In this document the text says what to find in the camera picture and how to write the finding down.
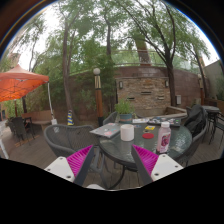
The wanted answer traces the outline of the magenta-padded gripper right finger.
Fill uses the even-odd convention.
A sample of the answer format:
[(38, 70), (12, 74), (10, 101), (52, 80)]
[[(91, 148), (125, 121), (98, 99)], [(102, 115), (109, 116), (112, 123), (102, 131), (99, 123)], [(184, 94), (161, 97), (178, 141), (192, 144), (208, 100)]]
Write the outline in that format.
[(148, 185), (182, 169), (182, 166), (167, 154), (157, 155), (137, 145), (132, 145), (131, 154), (143, 185)]

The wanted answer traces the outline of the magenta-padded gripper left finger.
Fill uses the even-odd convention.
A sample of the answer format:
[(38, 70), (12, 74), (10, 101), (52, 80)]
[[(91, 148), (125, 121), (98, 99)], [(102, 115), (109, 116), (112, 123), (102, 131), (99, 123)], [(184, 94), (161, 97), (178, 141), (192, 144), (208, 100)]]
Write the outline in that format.
[(87, 146), (69, 157), (58, 157), (45, 171), (68, 180), (76, 185), (82, 186), (87, 176), (92, 158), (94, 147)]

